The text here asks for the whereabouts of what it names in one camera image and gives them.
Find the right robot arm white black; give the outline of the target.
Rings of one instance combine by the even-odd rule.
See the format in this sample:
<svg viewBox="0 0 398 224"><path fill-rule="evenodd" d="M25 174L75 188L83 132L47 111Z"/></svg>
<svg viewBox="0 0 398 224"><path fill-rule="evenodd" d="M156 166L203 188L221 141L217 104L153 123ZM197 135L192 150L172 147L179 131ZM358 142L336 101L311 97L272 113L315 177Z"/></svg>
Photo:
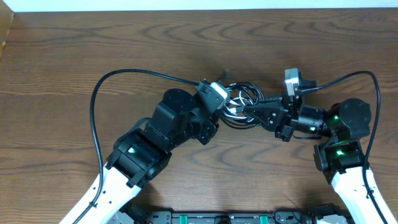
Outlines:
<svg viewBox="0 0 398 224"><path fill-rule="evenodd" d="M361 138L374 137L370 105L358 98L337 103L330 110L305 104L302 96L283 96L244 106L243 113L283 141L299 131L326 137L314 147L317 169L340 196L355 223L396 223L369 165L369 151Z"/></svg>

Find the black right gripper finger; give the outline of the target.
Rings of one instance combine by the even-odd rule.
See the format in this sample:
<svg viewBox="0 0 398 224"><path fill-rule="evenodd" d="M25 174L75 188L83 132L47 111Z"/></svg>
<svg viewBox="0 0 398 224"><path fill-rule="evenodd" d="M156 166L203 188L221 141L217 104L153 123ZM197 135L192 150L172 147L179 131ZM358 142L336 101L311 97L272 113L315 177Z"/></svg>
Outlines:
<svg viewBox="0 0 398 224"><path fill-rule="evenodd" d="M282 122L285 110L282 103L272 102L245 106L243 112L265 130L274 133Z"/></svg>
<svg viewBox="0 0 398 224"><path fill-rule="evenodd" d="M274 95L268 96L264 98L264 103L281 103L283 102L283 95Z"/></svg>

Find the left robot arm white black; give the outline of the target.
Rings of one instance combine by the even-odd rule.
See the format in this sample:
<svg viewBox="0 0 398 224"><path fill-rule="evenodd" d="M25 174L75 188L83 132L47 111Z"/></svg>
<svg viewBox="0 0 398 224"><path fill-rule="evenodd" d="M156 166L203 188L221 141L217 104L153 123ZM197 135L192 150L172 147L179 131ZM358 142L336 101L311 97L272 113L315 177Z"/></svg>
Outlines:
<svg viewBox="0 0 398 224"><path fill-rule="evenodd" d="M170 89L150 118L141 119L113 146L101 173L62 223L107 223L169 163L189 139L207 144L218 130L215 111L227 98L212 87L195 95Z"/></svg>

